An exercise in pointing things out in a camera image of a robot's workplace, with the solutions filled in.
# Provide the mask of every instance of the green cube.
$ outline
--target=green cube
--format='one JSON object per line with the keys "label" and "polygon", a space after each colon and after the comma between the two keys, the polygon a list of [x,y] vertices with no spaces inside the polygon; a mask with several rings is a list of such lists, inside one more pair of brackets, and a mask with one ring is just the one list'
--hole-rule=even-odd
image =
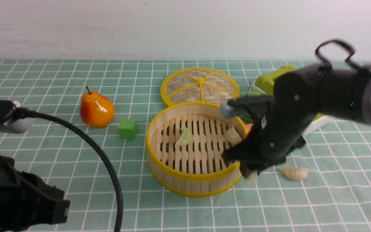
{"label": "green cube", "polygon": [[137,134],[137,121],[134,119],[123,119],[118,127],[119,137],[122,139],[133,140]]}

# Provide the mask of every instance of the wooden slat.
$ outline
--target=wooden slat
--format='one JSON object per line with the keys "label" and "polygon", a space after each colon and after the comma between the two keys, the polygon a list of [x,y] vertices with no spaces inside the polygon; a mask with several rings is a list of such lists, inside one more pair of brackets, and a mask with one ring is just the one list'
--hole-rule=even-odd
{"label": "wooden slat", "polygon": [[[180,120],[181,120],[181,117],[176,117],[175,119],[175,131],[173,129],[173,132],[175,132],[175,137],[174,137],[174,140],[175,142],[177,142],[177,140],[181,137],[181,134],[180,134]],[[181,151],[180,151],[180,147],[175,147],[175,154],[174,154],[174,157],[175,157],[175,170],[179,171],[180,170],[180,160],[181,160]],[[177,189],[181,189],[181,179],[173,179],[173,184],[174,184],[174,187],[177,188]]]}
{"label": "wooden slat", "polygon": [[[224,136],[225,131],[223,131],[223,133],[221,132],[223,123],[225,123],[225,122],[218,119],[217,124],[215,126],[216,126],[217,131],[218,131],[218,147],[220,148],[220,150],[218,151],[220,157],[219,157],[217,162],[221,164],[222,169],[225,169],[225,163],[224,163],[223,159],[221,158],[221,155],[223,154],[223,151],[224,151],[223,142],[225,141],[225,138],[224,138],[225,137]],[[224,188],[226,183],[227,183],[227,178],[226,177],[220,179],[220,182],[218,184],[218,188]]]}
{"label": "wooden slat", "polygon": [[[225,148],[226,149],[230,149],[231,146],[229,144],[229,142],[227,141],[225,135],[227,134],[227,123],[223,123],[223,131],[224,131],[224,140],[225,140]],[[230,184],[231,182],[233,182],[235,180],[235,178],[238,177],[238,175],[236,176],[235,174],[236,172],[234,172],[233,174],[229,175],[226,179],[226,185]]]}
{"label": "wooden slat", "polygon": [[[226,143],[225,147],[227,148],[228,145],[227,145],[227,140],[225,139],[225,133],[226,133],[226,129],[225,129],[225,125],[226,123],[224,121],[220,121],[221,124],[217,124],[217,129],[218,129],[218,142],[219,142],[219,145],[220,145],[220,155],[223,154],[224,152],[224,142]],[[224,163],[224,160],[220,157],[220,163],[221,163],[221,167],[222,169],[225,169],[225,163]]]}
{"label": "wooden slat", "polygon": [[154,133],[150,139],[151,150],[154,151],[156,155],[157,155],[157,150],[160,151],[160,145],[159,144],[157,145],[157,134],[158,133]]}
{"label": "wooden slat", "polygon": [[[181,127],[185,126],[186,125],[186,121],[187,121],[187,115],[184,114],[181,116]],[[188,163],[188,152],[186,151],[186,147],[183,146],[181,147],[181,169],[182,171],[185,173],[187,172],[187,163]],[[191,191],[191,182],[190,181],[185,181],[185,180],[182,180],[181,181],[181,190],[183,191],[186,191],[186,192],[190,192]]]}
{"label": "wooden slat", "polygon": [[206,128],[206,143],[207,143],[207,160],[208,160],[208,173],[213,173],[213,160],[214,160],[214,151],[211,149],[212,134],[210,133],[210,117],[204,116],[204,126]]}
{"label": "wooden slat", "polygon": [[176,142],[176,136],[174,135],[174,125],[176,123],[176,119],[171,119],[170,120],[170,125],[169,125],[169,140],[168,140],[168,166],[173,168],[173,163],[175,159],[175,151],[174,151],[174,144]]}
{"label": "wooden slat", "polygon": [[[204,122],[204,115],[199,115],[198,116],[198,122],[199,122],[199,129],[200,129],[200,147],[201,147],[201,169],[202,169],[202,174],[207,174],[207,151],[205,149],[205,144],[207,142],[207,137],[204,134],[205,128],[203,127],[203,122]],[[208,192],[210,191],[210,182],[201,182],[200,185],[200,192]]]}
{"label": "wooden slat", "polygon": [[156,139],[156,157],[159,160],[162,159],[162,150],[160,150],[160,148],[161,148],[161,143],[163,143],[163,135],[161,134],[163,129],[164,129],[164,124],[159,126],[159,128],[156,130],[156,135],[157,135],[157,139]]}
{"label": "wooden slat", "polygon": [[[163,142],[162,142],[162,160],[161,162],[165,165],[166,161],[168,161],[169,151],[167,151],[166,145],[169,143],[169,134],[167,134],[167,128],[170,126],[170,121],[166,121],[164,123],[163,129]],[[163,181],[166,182],[168,185],[173,186],[173,177],[163,173]]]}
{"label": "wooden slat", "polygon": [[[189,114],[187,115],[187,127],[190,131],[193,132],[193,137],[195,135],[197,135],[197,130],[193,131],[193,123],[194,123],[194,120],[193,120],[193,115],[192,114]],[[193,174],[193,170],[194,170],[194,163],[195,161],[195,152],[193,151],[193,143],[190,143],[188,145],[188,173],[192,173]],[[191,182],[191,192],[200,192],[200,183],[199,182]]]}
{"label": "wooden slat", "polygon": [[198,118],[198,115],[197,114],[194,114],[193,115],[193,129],[194,129],[194,160],[195,160],[195,170],[196,170],[196,174],[201,174],[201,170],[200,170],[200,161],[201,161],[201,149],[199,148],[199,144],[201,144],[201,141],[200,141],[200,135],[199,133],[201,133],[200,131],[200,124],[201,122],[199,122],[199,118]]}
{"label": "wooden slat", "polygon": [[[220,170],[220,152],[217,149],[217,142],[218,142],[218,135],[215,133],[215,122],[216,118],[210,117],[210,128],[212,132],[212,141],[213,141],[213,154],[214,154],[214,167],[215,170]],[[210,191],[218,190],[220,186],[220,182],[218,180],[211,181],[210,182]]]}

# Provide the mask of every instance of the robotic arm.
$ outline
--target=robotic arm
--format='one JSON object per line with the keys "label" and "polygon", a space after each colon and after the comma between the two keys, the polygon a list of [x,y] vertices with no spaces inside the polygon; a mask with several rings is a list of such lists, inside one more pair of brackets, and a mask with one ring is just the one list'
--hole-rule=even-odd
{"label": "robotic arm", "polygon": [[[16,102],[0,100],[0,132],[21,134],[33,118],[49,120],[70,129],[84,139],[103,160],[114,185],[117,198],[115,232],[122,223],[123,197],[115,169],[107,155],[87,134],[74,125],[44,113],[20,107]],[[59,224],[67,221],[70,201],[64,191],[51,187],[37,175],[15,170],[14,159],[0,156],[0,232],[25,231],[38,224]]]}
{"label": "robotic arm", "polygon": [[[334,69],[319,49],[336,43],[349,56],[350,70]],[[240,161],[245,178],[286,162],[293,150],[305,145],[302,133],[318,113],[371,126],[371,65],[351,60],[355,51],[347,43],[330,40],[315,51],[320,64],[288,72],[274,81],[274,96],[232,99],[221,104],[225,118],[249,114],[252,130],[246,139],[222,157],[225,163]]]}

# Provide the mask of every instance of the black cable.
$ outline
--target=black cable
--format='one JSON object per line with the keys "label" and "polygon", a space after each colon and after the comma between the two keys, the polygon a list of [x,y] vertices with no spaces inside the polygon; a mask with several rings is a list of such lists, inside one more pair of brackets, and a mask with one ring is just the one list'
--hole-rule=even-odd
{"label": "black cable", "polygon": [[114,185],[116,198],[117,198],[117,220],[115,221],[115,228],[114,232],[120,232],[121,230],[121,224],[122,224],[122,213],[123,213],[123,197],[122,197],[122,190],[121,185],[118,180],[117,173],[115,172],[114,167],[112,166],[111,162],[109,161],[107,155],[104,153],[104,151],[100,148],[100,146],[87,134],[85,134],[82,130],[80,130],[78,127],[72,125],[71,123],[57,118],[55,116],[51,116],[45,113],[38,113],[36,111],[31,111],[26,108],[17,108],[16,109],[16,117],[20,119],[24,118],[39,118],[39,119],[45,119],[49,120],[55,123],[58,123],[60,125],[65,126],[66,128],[72,130],[75,134],[79,135],[81,138],[83,138],[88,144],[91,145],[92,148],[98,153],[101,160],[104,162],[108,172],[109,176],[111,177],[112,184]]}

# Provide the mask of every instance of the woven bamboo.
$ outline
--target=woven bamboo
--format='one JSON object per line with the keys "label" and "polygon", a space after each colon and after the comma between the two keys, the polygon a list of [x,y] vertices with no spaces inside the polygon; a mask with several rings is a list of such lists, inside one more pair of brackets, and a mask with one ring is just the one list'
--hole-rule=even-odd
{"label": "woven bamboo", "polygon": [[[193,141],[181,147],[175,142],[186,126]],[[239,164],[228,167],[221,154],[231,144],[225,139],[235,128],[247,134],[239,118],[224,119],[217,104],[189,102],[174,105],[158,114],[146,135],[147,161],[154,177],[167,189],[189,197],[208,197],[226,191],[240,178]]]}
{"label": "woven bamboo", "polygon": [[199,101],[220,104],[239,95],[240,89],[230,76],[208,68],[179,70],[161,85],[161,97],[167,107]]}

